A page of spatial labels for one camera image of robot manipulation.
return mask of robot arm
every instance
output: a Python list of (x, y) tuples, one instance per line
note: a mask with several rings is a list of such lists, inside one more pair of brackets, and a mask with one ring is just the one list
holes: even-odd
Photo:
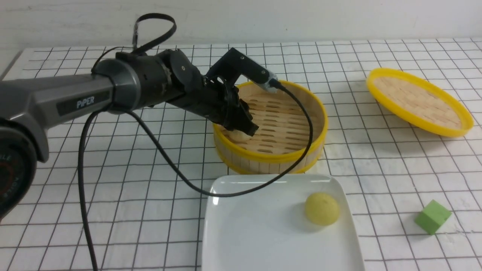
[(272, 91), (269, 80), (276, 76), (234, 48), (206, 76), (182, 51), (166, 50), (155, 56), (117, 53), (90, 75), (1, 81), (0, 219), (27, 192), (36, 162), (48, 160), (47, 129), (94, 111), (117, 114), (167, 102), (254, 135), (258, 126), (234, 86), (241, 74)]

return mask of green foam block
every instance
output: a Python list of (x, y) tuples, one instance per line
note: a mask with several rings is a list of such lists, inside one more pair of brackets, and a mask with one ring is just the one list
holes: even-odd
[(445, 223), (452, 213), (440, 203), (432, 200), (415, 218), (415, 223), (428, 234), (434, 235), (435, 232)]

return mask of grid tablecloth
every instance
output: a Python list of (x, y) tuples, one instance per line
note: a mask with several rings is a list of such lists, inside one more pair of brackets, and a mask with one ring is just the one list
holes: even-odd
[[(310, 173), (343, 185), (368, 271), (482, 270), (482, 39), (178, 45), (202, 73), (235, 47), (314, 92), (329, 116), (324, 155)], [(26, 49), (7, 79), (89, 73), (109, 47)], [(174, 46), (149, 51), (156, 54)], [(461, 138), (413, 127), (376, 103), (370, 70), (396, 68), (445, 89), (471, 111)], [(137, 110), (194, 184), (234, 174), (214, 149), (212, 125), (168, 104)], [(0, 225), (0, 270), (89, 270), (76, 164), (86, 117), (48, 131), (51, 155)], [(188, 188), (127, 115), (95, 120), (85, 189), (104, 270), (201, 270), (206, 198)], [(435, 236), (414, 217), (432, 199), (454, 215)]]

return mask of piper logo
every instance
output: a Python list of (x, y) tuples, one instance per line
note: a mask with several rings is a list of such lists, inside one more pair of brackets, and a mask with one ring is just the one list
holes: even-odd
[(77, 101), (77, 109), (88, 106), (88, 105), (91, 105), (93, 103), (94, 103), (94, 96), (91, 96), (91, 97), (88, 97), (88, 98), (85, 98), (85, 99), (82, 99), (82, 100), (78, 100)]

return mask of white rectangular plate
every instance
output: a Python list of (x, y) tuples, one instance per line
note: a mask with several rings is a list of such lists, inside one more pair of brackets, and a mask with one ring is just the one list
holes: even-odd
[[(211, 192), (246, 190), (276, 175), (217, 179)], [(315, 192), (332, 195), (340, 218), (327, 227), (309, 222), (304, 202)], [(347, 198), (330, 176), (293, 174), (256, 192), (209, 197), (202, 241), (206, 271), (363, 271), (362, 252)]]

